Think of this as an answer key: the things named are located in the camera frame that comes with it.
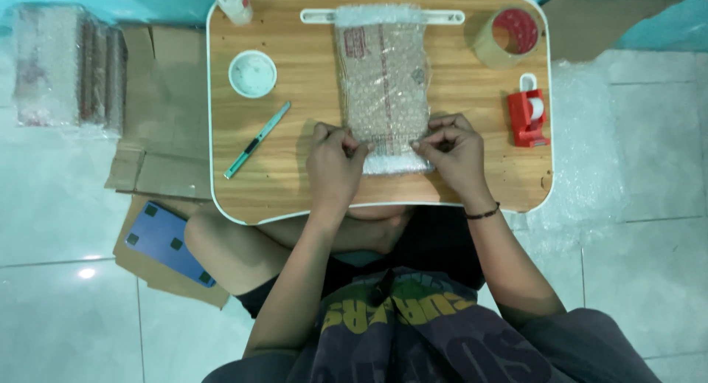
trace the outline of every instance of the hand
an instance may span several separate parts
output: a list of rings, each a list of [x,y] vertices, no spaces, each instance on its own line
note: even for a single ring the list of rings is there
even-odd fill
[[[364,160],[373,148],[372,143],[360,145],[339,127],[324,123],[314,126],[306,163],[312,192],[310,215],[341,223],[359,190]],[[348,158],[346,151],[353,156]]]
[[[454,189],[467,214],[493,210],[496,202],[484,178],[484,141],[464,115],[454,114],[430,120],[435,133],[412,144],[419,155],[428,159]]]

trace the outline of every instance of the red tape dispenser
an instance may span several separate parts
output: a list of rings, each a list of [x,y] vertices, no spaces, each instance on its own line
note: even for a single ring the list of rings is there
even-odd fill
[[[508,95],[511,129],[514,132],[514,145],[533,148],[549,145],[551,140],[542,133],[543,124],[548,121],[543,106],[543,93],[537,89],[536,76],[524,73],[519,79],[519,90]]]

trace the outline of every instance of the flattened cardboard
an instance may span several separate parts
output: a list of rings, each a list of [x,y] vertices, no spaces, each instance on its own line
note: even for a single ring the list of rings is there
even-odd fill
[[[637,22],[683,0],[550,0],[551,59],[592,61]]]
[[[182,297],[197,299],[207,304],[223,308],[229,300],[229,293],[223,287],[219,286],[218,283],[211,288],[204,287],[179,272],[160,264],[157,260],[141,252],[134,251],[125,245],[125,236],[128,234],[130,227],[135,221],[135,217],[140,213],[145,203],[150,200],[184,218],[188,218],[199,207],[199,203],[196,201],[133,195],[128,215],[125,217],[118,240],[115,242],[115,247],[113,248],[115,263],[121,268],[135,274],[138,278],[144,279],[147,282],[147,286],[150,288],[167,291],[168,293]]]
[[[105,187],[211,199],[205,32],[138,25],[123,35],[125,122]]]

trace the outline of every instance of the wooden tabletop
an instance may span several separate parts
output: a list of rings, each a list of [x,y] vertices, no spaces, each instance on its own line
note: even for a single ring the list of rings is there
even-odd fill
[[[412,3],[424,9],[462,10],[463,25],[429,25],[425,49],[433,77],[428,102],[433,116],[462,112],[485,141],[486,179],[502,208],[528,211],[551,188],[550,146],[513,146],[506,95],[518,91],[521,74],[532,72],[549,107],[546,32],[536,51],[508,70],[491,70],[471,51],[474,36],[495,11],[524,7],[526,0],[251,0],[253,21],[235,26],[220,8],[208,20],[212,186],[215,201],[232,220],[259,224],[307,212],[311,196],[305,172],[310,136],[317,121],[341,125],[332,25],[303,24],[304,8],[347,4]],[[275,88],[260,99],[238,95],[228,78],[239,52],[259,50],[278,69]],[[292,107],[232,179],[224,171],[286,101]],[[544,126],[550,137],[550,125]],[[364,177],[353,204],[458,204],[437,172],[428,175]]]

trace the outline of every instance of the white bowl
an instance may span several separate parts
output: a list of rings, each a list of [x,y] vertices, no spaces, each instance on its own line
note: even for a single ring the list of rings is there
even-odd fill
[[[229,66],[229,82],[246,98],[260,98],[275,87],[278,70],[269,56],[249,50],[236,55]]]

